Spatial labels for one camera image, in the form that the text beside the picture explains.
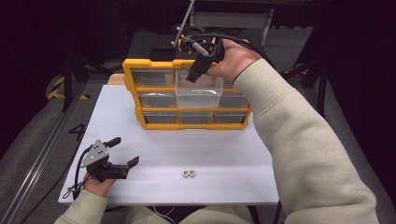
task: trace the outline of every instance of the gray carpet floor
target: gray carpet floor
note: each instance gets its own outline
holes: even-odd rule
[[[292,68],[298,53],[310,33],[310,28],[270,29],[264,46],[278,71],[288,71]],[[317,86],[309,91],[302,89],[298,84],[300,78],[301,77],[293,78],[290,84],[295,86],[303,95],[318,90]],[[91,99],[77,101],[76,106],[62,129],[60,137],[55,143],[53,152],[41,176],[35,183],[35,187],[26,203],[23,204],[21,213],[17,218],[18,223],[56,182],[62,170],[71,159],[74,150],[78,146],[78,134],[70,133],[69,131],[80,124],[84,124],[85,126],[88,125],[100,90],[106,82],[107,80],[104,76],[95,76],[90,79],[84,90],[84,94],[89,94]],[[63,100],[60,99],[50,99],[49,103],[23,129],[9,148],[7,154],[0,161],[0,218],[5,215],[9,205],[12,203],[23,183],[23,180],[34,164],[38,153],[46,144],[57,119],[62,114],[63,103]],[[378,213],[380,223],[396,223],[396,213],[391,205],[389,196],[361,152],[360,146],[350,130],[343,112],[332,93],[330,83],[328,83],[328,88],[326,90],[325,113],[326,120],[330,123],[341,142],[344,144],[361,179],[375,193],[378,201],[376,212]],[[62,181],[57,184],[54,191],[37,207],[25,223],[53,223],[68,207],[67,205],[57,202],[61,187]],[[261,223],[272,223],[276,210],[275,205],[257,206],[257,210]],[[122,210],[108,213],[104,215],[102,223],[122,223],[123,218],[124,213]],[[280,220],[283,221],[284,219],[285,214],[282,213]]]

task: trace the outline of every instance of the person's hand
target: person's hand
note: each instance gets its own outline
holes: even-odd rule
[[[84,183],[83,188],[91,193],[99,195],[101,197],[106,197],[108,190],[113,186],[117,179],[107,179],[104,182],[100,182],[97,179],[89,178]]]
[[[207,70],[206,74],[209,76],[224,77],[233,82],[246,67],[261,58],[258,53],[242,47],[232,40],[223,39],[222,44],[225,51],[224,59]]]

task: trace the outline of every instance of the wire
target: wire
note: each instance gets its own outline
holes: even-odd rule
[[[233,42],[239,44],[242,47],[245,47],[247,49],[253,50],[256,53],[260,54],[272,67],[275,68],[274,63],[268,58],[268,56],[265,54],[263,49],[257,49],[255,46],[252,44],[248,43],[247,41],[237,38],[235,36],[231,35],[223,35],[223,34],[199,34],[199,35],[191,35],[189,38],[192,40],[198,40],[198,39],[203,39],[205,37],[217,37],[217,38],[223,38],[223,39],[229,39],[232,40]]]
[[[232,209],[230,206],[228,206],[228,205],[227,205],[227,207],[228,207],[228,208],[231,210],[231,212],[233,213],[233,216],[235,217],[236,221],[237,221],[239,224],[241,224],[241,222],[239,221],[238,216],[235,214],[235,212],[233,211],[233,209]]]
[[[173,212],[173,210],[175,209],[174,206],[172,207],[172,209],[171,209],[166,215],[163,215],[163,214],[157,212],[157,210],[155,209],[155,206],[152,206],[152,207],[154,208],[155,213],[157,213],[159,216],[165,217],[165,218],[169,219],[173,224],[175,224],[175,221],[174,221],[172,218],[170,218],[170,217],[168,216],[168,215],[171,214],[171,212]]]
[[[282,203],[280,202],[280,200],[277,202],[277,207],[276,207],[276,211],[275,211],[275,216],[274,216],[274,221],[273,224],[276,224],[279,221],[279,217],[280,217],[280,212],[282,211]]]
[[[94,69],[94,68],[90,68],[90,67],[85,67],[85,69],[89,72],[89,73],[91,73],[91,74],[102,74],[102,72],[100,72],[100,71],[98,71],[98,70],[96,70],[96,69]],[[120,70],[120,69],[122,69],[122,64],[118,64],[118,65],[115,65],[115,66],[113,66],[113,67],[107,67],[106,68],[107,70],[110,70],[110,71],[112,71],[112,72],[115,72],[115,71],[117,71],[117,70]]]
[[[119,211],[122,208],[125,208],[125,206],[118,206],[118,207],[107,207],[105,210],[105,213],[109,213],[109,212],[115,212],[115,211]]]
[[[86,148],[86,149],[82,152],[81,156],[80,156],[79,159],[78,159],[77,168],[76,168],[76,175],[75,175],[75,185],[74,185],[75,189],[78,189],[79,167],[80,167],[80,165],[81,165],[81,163],[82,163],[82,159],[84,159],[85,154],[87,154],[87,153],[91,150],[91,147],[92,147],[92,146]],[[79,195],[79,191],[73,191],[73,199],[74,199],[74,200],[77,198],[78,195]]]
[[[85,184],[85,182],[87,182],[87,180],[91,177],[91,175],[88,175],[87,177],[85,177],[85,179],[82,181],[82,183],[80,184],[80,187],[83,186]]]

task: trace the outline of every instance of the dark background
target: dark background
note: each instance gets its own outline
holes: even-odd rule
[[[121,63],[134,32],[172,34],[170,27],[182,22],[186,2],[1,1],[0,158],[48,102],[46,88],[63,71],[65,55],[77,52],[96,63]],[[347,122],[396,204],[395,3],[350,0],[321,7],[328,1],[297,6],[214,2],[197,1],[196,6],[237,12],[275,7],[272,26],[316,27],[298,63],[325,60]],[[75,73],[85,73],[83,63],[73,60]]]

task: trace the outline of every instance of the yellow storage organizer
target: yellow storage organizer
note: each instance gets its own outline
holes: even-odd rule
[[[185,79],[194,60],[126,59],[124,81],[144,129],[244,129],[251,112],[246,97],[220,77]]]

